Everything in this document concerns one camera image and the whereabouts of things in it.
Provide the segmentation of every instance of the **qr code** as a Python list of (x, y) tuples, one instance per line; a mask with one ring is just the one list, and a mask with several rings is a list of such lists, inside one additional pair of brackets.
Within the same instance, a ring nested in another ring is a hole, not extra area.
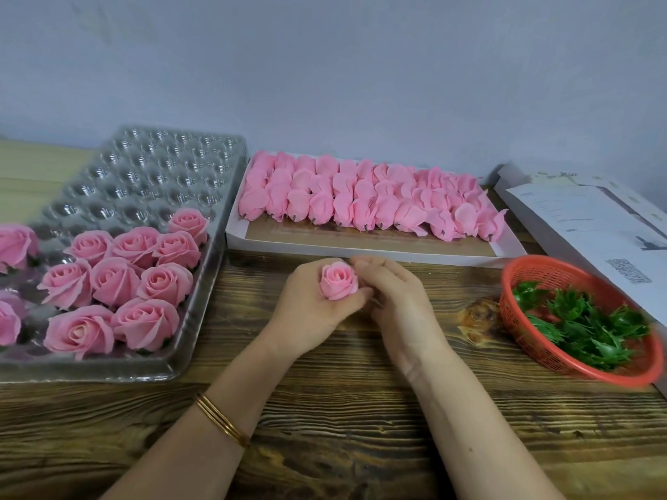
[(631, 284), (648, 284), (652, 283), (650, 278), (646, 277), (639, 268), (635, 267), (630, 261), (626, 259), (608, 259), (607, 263), (627, 278)]

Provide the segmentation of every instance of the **wall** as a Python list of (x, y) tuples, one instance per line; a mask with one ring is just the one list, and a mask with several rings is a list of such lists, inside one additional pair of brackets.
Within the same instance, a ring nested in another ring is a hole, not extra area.
[(485, 175), (596, 165), (667, 208), (667, 0), (0, 0), (0, 134), (120, 123)]

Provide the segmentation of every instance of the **basket rim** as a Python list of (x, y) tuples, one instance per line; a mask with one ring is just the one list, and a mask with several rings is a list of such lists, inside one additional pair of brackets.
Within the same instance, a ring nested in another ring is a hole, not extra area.
[(638, 375), (619, 375), (590, 367), (586, 363), (573, 358), (556, 344), (547, 339), (544, 335), (542, 335), (538, 329), (530, 323), (524, 312), (519, 307), (519, 304), (516, 302), (514, 295), (512, 294), (512, 285), (510, 283), (512, 274), (515, 269), (523, 265), (526, 261), (536, 261), (538, 263), (542, 263), (543, 265), (550, 265), (554, 268), (561, 268), (580, 276), (593, 277), (597, 280), (598, 283), (606, 285), (611, 291), (619, 294), (629, 307), (635, 310), (638, 310), (638, 307), (633, 302), (629, 301), (625, 295), (621, 293), (621, 291), (618, 290), (615, 286), (609, 284), (607, 281), (601, 279), (600, 277), (596, 277), (595, 275), (590, 274), (581, 268), (571, 265), (568, 262), (542, 255), (525, 255), (519, 258), (515, 258), (510, 261), (502, 271), (502, 292), (505, 294), (508, 304), (512, 311), (516, 314), (521, 326), (526, 329), (530, 335), (532, 335), (547, 351), (552, 353), (560, 361), (566, 363), (571, 368), (579, 370), (579, 372), (582, 372), (591, 378), (598, 379), (599, 381), (605, 381), (607, 383), (625, 387), (639, 387), (652, 384), (658, 380), (658, 378), (662, 375), (664, 359), (662, 352), (662, 341), (660, 340), (660, 337), (653, 327), (650, 327), (650, 333), (642, 338), (644, 348), (646, 349), (646, 353), (649, 356), (650, 364), (645, 371), (639, 373)]

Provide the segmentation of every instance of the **white paper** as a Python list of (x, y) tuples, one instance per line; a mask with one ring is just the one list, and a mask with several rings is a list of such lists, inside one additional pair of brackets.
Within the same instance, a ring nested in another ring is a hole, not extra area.
[(609, 281), (667, 324), (667, 236), (596, 186), (508, 189)]

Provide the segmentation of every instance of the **person's right arm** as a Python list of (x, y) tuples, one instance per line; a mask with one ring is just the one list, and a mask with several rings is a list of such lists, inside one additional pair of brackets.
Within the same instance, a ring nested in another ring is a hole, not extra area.
[(392, 260), (352, 258), (378, 292), (371, 315), (421, 404), (438, 452), (465, 500), (562, 500), (468, 366), (447, 344), (421, 281)]

